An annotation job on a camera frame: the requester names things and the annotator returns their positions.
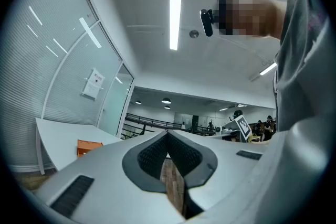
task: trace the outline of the white desk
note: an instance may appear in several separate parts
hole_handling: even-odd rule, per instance
[[[120,142],[119,139],[93,125],[70,124],[36,118],[36,152],[38,166],[44,175],[41,142],[56,170],[77,160],[77,140],[101,142],[103,145]]]

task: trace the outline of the black railing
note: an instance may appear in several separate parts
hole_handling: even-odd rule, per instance
[[[136,127],[136,126],[133,126],[133,125],[129,125],[129,124],[126,124],[126,123],[124,123],[124,125],[129,126],[131,128],[134,128],[134,129],[141,130],[141,132],[139,133],[139,132],[136,132],[136,131],[132,131],[132,130],[128,130],[128,129],[123,128],[124,131],[129,132],[129,135],[121,133],[124,136],[124,138],[123,138],[124,140],[128,139],[128,138],[138,136],[138,135],[143,135],[143,134],[145,134],[146,131],[151,132],[151,133],[155,132],[155,131],[152,131],[152,130],[146,130],[146,124],[143,126],[143,128]]]
[[[214,132],[215,128],[208,128],[208,127],[203,127],[203,126],[197,126],[198,131],[205,131],[205,132]]]
[[[149,118],[133,115],[133,114],[130,114],[130,113],[126,114],[125,119],[129,120],[129,121],[137,122],[137,123],[146,124],[146,125],[149,125],[149,126],[158,127],[158,128],[162,127],[163,129],[165,127],[168,128],[168,129],[181,129],[181,127],[182,127],[182,125],[178,124],[178,123],[149,119]]]
[[[124,123],[124,125],[129,126],[129,127],[133,127],[133,128],[136,128],[136,129],[141,129],[141,130],[143,129],[143,128],[135,127],[135,126],[133,126],[133,125],[129,125],[129,124],[126,124],[126,123]],[[145,130],[145,131],[155,133],[155,131],[152,131],[152,130]]]

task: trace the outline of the wooden floor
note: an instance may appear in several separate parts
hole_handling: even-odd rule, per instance
[[[184,181],[171,159],[166,159],[163,163],[161,181],[166,184],[169,201],[182,213]]]
[[[48,169],[45,170],[45,175],[41,175],[40,171],[30,173],[13,173],[13,175],[19,185],[34,192],[55,172],[56,170],[54,169]]]

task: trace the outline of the ceiling light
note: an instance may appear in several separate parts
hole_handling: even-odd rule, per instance
[[[35,12],[33,11],[32,7],[29,6],[30,11],[32,12],[33,16],[37,19],[37,21],[42,25],[42,22],[40,21],[40,19],[37,17],[37,15],[35,14]]]
[[[180,15],[182,0],[169,0],[170,49],[177,50],[180,31]]]
[[[53,41],[67,54],[68,52],[53,38]]]
[[[163,98],[161,102],[165,103],[165,104],[171,104],[172,103],[169,98]]]
[[[118,82],[122,84],[121,80],[120,80],[120,79],[118,79],[118,77],[116,77],[116,80],[118,80]]]
[[[272,63],[268,68],[266,68],[265,70],[263,70],[262,72],[260,72],[260,75],[265,75],[268,71],[272,70],[274,67],[277,66],[277,63]]]
[[[27,26],[28,26],[28,28],[30,29],[30,31],[32,31],[33,34],[34,34],[36,37],[38,37],[38,36],[35,34],[35,32],[31,29],[31,27],[30,27],[29,25],[27,25]]]
[[[48,46],[46,46],[48,48],[48,50],[50,50],[56,57],[58,57],[58,55],[56,53],[54,53]]]
[[[93,43],[97,46],[97,48],[101,48],[101,45],[99,44],[98,40],[96,39],[96,37],[94,36],[94,34],[92,33],[90,27],[88,26],[88,24],[86,23],[86,21],[84,20],[83,17],[81,17],[79,19],[80,23],[83,25],[86,33],[88,33],[89,37],[92,39]]]

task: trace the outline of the black vent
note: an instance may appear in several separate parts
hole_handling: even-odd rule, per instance
[[[162,165],[167,156],[166,139],[166,136],[161,137],[138,154],[141,169],[156,179],[160,179]]]
[[[71,217],[93,181],[93,178],[78,176],[50,207],[67,218]]]
[[[262,153],[256,153],[256,152],[250,152],[250,151],[238,151],[237,155],[245,157],[245,158],[249,158],[249,159],[255,159],[255,160],[259,160],[262,156]]]
[[[202,154],[195,148],[168,134],[168,153],[181,176],[189,174],[202,161]]]

